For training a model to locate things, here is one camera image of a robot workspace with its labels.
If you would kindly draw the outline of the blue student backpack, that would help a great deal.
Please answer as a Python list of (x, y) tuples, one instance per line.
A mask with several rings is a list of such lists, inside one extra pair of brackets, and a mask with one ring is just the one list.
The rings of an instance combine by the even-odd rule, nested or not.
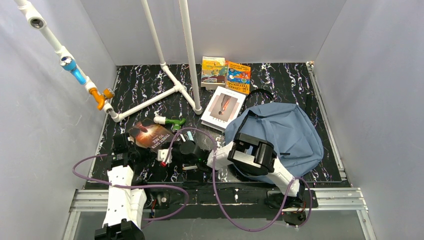
[(281, 164), (295, 177), (314, 169), (324, 157), (314, 125), (294, 103), (270, 102), (247, 108), (224, 131), (225, 144), (241, 132), (273, 144)]

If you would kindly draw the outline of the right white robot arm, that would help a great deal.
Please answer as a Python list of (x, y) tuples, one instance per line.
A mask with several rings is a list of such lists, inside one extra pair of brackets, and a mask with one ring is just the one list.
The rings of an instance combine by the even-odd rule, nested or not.
[(171, 160), (188, 162), (212, 173), (233, 165), (249, 177), (277, 186), (286, 198), (285, 208), (305, 205), (305, 185), (283, 166), (274, 145), (267, 140), (237, 133), (224, 147), (211, 151), (203, 150), (192, 140), (177, 141), (170, 144), (169, 153), (164, 154), (161, 164), (165, 166)]

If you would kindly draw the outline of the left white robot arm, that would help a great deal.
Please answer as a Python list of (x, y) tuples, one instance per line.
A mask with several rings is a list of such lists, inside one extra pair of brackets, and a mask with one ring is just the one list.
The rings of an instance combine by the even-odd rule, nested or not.
[(130, 189), (135, 162), (142, 156), (141, 148), (129, 133), (113, 137), (113, 148), (108, 156), (108, 199), (106, 215), (95, 240), (144, 240), (143, 209), (148, 199), (144, 189)]

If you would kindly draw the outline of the dark Three Days book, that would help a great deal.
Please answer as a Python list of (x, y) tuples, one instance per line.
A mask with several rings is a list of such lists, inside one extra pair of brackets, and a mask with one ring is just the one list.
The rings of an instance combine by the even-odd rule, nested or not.
[(163, 149), (163, 145), (167, 145), (174, 137), (174, 134), (160, 124), (146, 125), (137, 122), (130, 127), (127, 132), (133, 137), (135, 144), (141, 148), (150, 149), (157, 153)]

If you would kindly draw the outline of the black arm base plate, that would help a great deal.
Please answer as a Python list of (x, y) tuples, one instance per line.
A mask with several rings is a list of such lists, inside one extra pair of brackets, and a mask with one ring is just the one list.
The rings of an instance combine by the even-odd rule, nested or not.
[(300, 197), (285, 197), (277, 188), (266, 184), (232, 184), (185, 182), (167, 184), (141, 183), (147, 194), (144, 207), (150, 218), (168, 219), (219, 219), (222, 210), (233, 219), (274, 218), (282, 207), (288, 212), (304, 213), (318, 208), (314, 190), (304, 190)]

